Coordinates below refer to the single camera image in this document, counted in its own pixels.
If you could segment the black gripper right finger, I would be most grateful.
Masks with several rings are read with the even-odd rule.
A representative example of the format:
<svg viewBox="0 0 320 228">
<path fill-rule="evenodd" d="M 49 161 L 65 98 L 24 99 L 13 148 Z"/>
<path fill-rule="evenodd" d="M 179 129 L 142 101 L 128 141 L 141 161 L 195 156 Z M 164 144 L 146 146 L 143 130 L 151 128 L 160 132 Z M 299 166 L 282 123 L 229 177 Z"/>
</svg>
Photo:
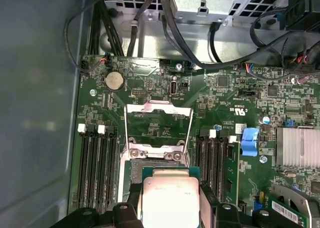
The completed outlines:
<svg viewBox="0 0 320 228">
<path fill-rule="evenodd" d="M 207 184 L 199 186 L 199 219 L 202 228 L 274 228 L 267 212 L 246 215 L 237 206 L 221 203 Z"/>
</svg>

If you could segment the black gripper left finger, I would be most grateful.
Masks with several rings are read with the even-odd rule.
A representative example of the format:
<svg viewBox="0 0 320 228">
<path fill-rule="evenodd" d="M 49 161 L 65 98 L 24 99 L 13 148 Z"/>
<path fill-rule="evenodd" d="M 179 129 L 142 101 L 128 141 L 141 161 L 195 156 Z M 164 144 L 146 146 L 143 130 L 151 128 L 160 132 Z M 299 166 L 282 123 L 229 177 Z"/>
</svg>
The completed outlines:
<svg viewBox="0 0 320 228">
<path fill-rule="evenodd" d="M 93 208 L 81 208 L 67 216 L 68 228 L 141 228 L 137 215 L 142 184 L 132 184 L 126 202 L 117 203 L 100 214 Z"/>
</svg>

